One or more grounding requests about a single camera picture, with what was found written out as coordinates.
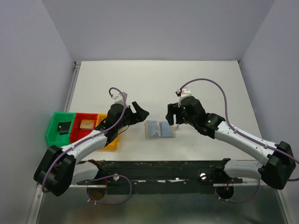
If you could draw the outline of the beige card holder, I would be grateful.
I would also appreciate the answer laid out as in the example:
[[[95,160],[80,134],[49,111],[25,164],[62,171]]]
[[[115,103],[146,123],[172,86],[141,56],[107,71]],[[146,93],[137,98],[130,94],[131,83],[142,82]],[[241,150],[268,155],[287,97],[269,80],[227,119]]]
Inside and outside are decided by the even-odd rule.
[[[175,138],[179,125],[170,126],[167,121],[147,120],[145,122],[146,138]]]

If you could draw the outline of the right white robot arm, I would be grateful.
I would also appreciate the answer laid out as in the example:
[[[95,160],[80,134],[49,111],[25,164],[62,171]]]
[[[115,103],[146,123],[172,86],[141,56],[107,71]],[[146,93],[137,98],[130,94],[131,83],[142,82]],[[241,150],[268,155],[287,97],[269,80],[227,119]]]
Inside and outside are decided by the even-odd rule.
[[[189,124],[201,135],[228,143],[253,157],[252,161],[229,160],[224,167],[216,169],[215,178],[221,183],[245,177],[262,180],[268,186],[282,190],[296,168],[288,143],[274,143],[242,133],[222,116],[207,113],[193,96],[168,104],[165,118],[171,126]]]

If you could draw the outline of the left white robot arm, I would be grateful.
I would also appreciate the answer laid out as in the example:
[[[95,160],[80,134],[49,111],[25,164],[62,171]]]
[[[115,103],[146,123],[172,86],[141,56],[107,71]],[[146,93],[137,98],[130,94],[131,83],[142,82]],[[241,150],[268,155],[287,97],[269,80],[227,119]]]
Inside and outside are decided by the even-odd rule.
[[[42,192],[62,195],[71,185],[75,166],[83,158],[114,141],[120,129],[141,123],[149,116],[150,113],[137,102],[132,102],[132,106],[135,112],[130,106],[114,103],[107,116],[88,135],[63,147],[50,146],[33,176]]]

